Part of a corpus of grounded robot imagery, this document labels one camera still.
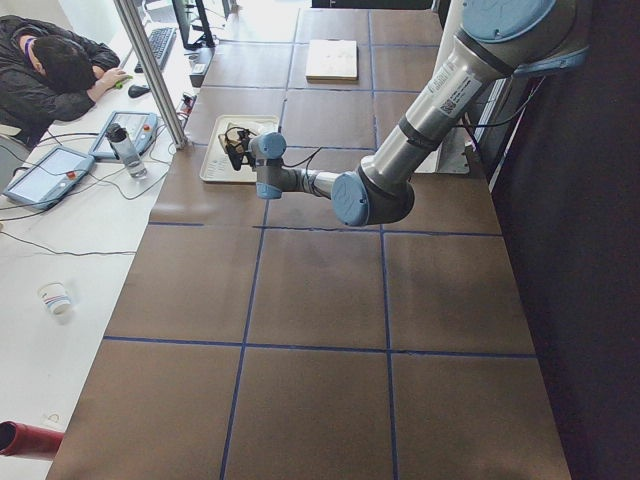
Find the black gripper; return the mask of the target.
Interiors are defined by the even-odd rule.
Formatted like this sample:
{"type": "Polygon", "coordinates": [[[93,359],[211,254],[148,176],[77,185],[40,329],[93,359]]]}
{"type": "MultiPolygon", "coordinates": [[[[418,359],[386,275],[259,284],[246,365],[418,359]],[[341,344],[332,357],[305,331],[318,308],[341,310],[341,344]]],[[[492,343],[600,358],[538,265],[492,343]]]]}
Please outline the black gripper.
{"type": "Polygon", "coordinates": [[[238,144],[234,147],[235,160],[234,169],[240,170],[242,166],[249,166],[254,169],[256,165],[256,159],[249,148],[250,138],[245,137],[238,141],[238,144]]]}

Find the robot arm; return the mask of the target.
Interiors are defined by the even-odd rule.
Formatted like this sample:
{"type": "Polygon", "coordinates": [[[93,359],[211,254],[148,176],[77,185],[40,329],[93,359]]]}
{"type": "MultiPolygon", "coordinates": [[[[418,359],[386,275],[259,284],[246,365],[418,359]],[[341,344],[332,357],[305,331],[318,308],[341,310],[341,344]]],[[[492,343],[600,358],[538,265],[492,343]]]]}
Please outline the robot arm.
{"type": "Polygon", "coordinates": [[[414,205],[409,180],[494,81],[581,65],[588,50],[589,1],[464,1],[452,49],[381,147],[351,172],[288,168],[278,132],[227,132],[219,140],[235,169],[257,174],[262,199],[305,192],[330,199],[348,226],[393,223],[414,205]]]}

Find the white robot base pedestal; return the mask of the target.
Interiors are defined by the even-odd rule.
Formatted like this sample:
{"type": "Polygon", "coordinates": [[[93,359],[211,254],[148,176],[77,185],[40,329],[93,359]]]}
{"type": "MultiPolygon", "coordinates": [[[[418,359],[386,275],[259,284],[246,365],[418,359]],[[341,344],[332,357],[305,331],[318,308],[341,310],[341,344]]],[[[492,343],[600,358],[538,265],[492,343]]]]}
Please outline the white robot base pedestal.
{"type": "MultiPolygon", "coordinates": [[[[453,49],[453,36],[458,31],[462,20],[462,0],[452,0],[444,15],[444,27],[438,49],[434,73],[445,63],[453,49]]],[[[417,168],[419,174],[462,174],[469,173],[469,166],[464,154],[466,134],[459,128],[452,129],[438,149],[432,152],[417,168]]]]}

